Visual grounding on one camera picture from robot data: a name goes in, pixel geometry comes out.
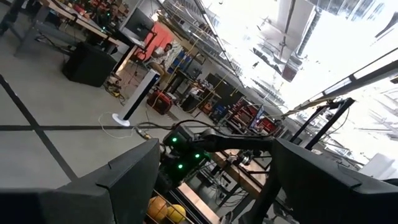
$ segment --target orange ball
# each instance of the orange ball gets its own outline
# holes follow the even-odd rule
[[[151,198],[149,200],[147,214],[157,222],[162,221],[167,216],[166,201],[160,196]]]

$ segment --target black speaker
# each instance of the black speaker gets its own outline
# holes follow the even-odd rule
[[[110,55],[80,42],[63,66],[62,73],[73,82],[100,87],[116,65]]]

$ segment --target gray floor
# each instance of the gray floor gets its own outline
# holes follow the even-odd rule
[[[7,6],[0,3],[0,18]],[[27,27],[27,18],[20,16],[17,26]],[[119,100],[100,88],[68,81],[60,72],[65,57],[40,44],[31,46],[31,51],[20,57],[13,54],[17,39],[7,32],[0,38],[0,74],[10,84],[36,121],[42,126],[116,125],[110,113],[121,109]],[[23,114],[0,88],[0,127],[5,125],[29,125]],[[171,109],[179,120],[193,119],[190,114],[174,106]],[[207,123],[203,114],[197,119]],[[152,121],[171,125],[175,121],[161,116],[141,104],[130,122],[137,124]],[[167,132],[159,129],[148,131],[153,137],[162,139]],[[109,160],[144,142],[131,130],[112,130],[106,134],[98,131],[46,131],[60,155],[81,177]],[[70,179],[53,158],[49,150],[33,131],[0,131],[0,187],[43,187],[54,189],[67,184]],[[219,215],[232,208],[218,209]]]

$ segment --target computer monitor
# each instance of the computer monitor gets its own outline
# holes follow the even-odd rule
[[[124,27],[135,33],[141,40],[144,40],[153,26],[154,21],[141,10],[136,9]]]

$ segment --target yellow ball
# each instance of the yellow ball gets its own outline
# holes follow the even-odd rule
[[[174,223],[180,223],[185,220],[185,209],[181,205],[172,205],[167,209],[167,217]]]

